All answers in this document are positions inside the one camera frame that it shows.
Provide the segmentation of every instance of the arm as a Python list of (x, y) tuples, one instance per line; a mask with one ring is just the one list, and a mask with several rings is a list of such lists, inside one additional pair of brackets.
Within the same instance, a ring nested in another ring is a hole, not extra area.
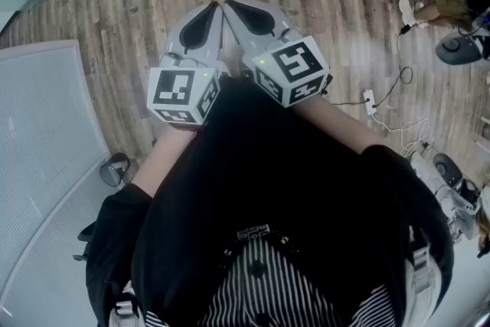
[(369, 146), (383, 144), (370, 128), (343, 113), (320, 96), (303, 100), (294, 106), (294, 110), (303, 119), (357, 154), (361, 154)]
[(194, 138), (195, 132), (168, 127), (131, 181), (152, 198), (178, 158)]

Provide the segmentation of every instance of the power outlet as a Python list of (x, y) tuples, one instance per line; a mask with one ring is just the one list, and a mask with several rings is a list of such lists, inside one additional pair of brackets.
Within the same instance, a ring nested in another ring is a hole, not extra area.
[(373, 90), (365, 90), (362, 96), (364, 97), (364, 101), (366, 101), (364, 105), (366, 106), (367, 115), (374, 115), (376, 113), (376, 103), (374, 102)]

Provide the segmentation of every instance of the white panel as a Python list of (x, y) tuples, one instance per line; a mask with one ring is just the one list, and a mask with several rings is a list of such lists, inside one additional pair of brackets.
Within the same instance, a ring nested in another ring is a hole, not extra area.
[(106, 185), (95, 170), (53, 216), (28, 251), (9, 288), (2, 327), (96, 325), (85, 287), (85, 243), (77, 235), (95, 221), (103, 199), (116, 188)]
[(0, 51), (0, 293), (42, 222), (106, 154), (70, 43), (7, 59), (17, 48)]

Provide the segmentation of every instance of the white cable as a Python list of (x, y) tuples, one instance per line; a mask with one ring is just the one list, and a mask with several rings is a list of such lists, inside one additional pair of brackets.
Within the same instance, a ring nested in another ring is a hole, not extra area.
[[(390, 129), (390, 127), (388, 127), (386, 124), (384, 124), (383, 122), (376, 119), (376, 117), (374, 117), (374, 114), (371, 115), (371, 117), (373, 118), (373, 120), (376, 123), (385, 126), (388, 131), (390, 131), (390, 132), (400, 131), (401, 132), (400, 143), (401, 143), (402, 149), (401, 149), (400, 154), (403, 157), (408, 157), (410, 154), (412, 154), (415, 151), (415, 149), (417, 148), (417, 145), (419, 144), (419, 142), (422, 141), (427, 136), (427, 133), (429, 132), (429, 120), (428, 119), (420, 119), (419, 121), (417, 121), (415, 123), (414, 122), (406, 122), (405, 124), (403, 124), (401, 126), (400, 129)], [(413, 142), (409, 142), (406, 145), (403, 144), (403, 132), (408, 131), (409, 129), (412, 129), (413, 127), (416, 127), (416, 126), (417, 126), (417, 138), (416, 138), (416, 140), (414, 140)]]

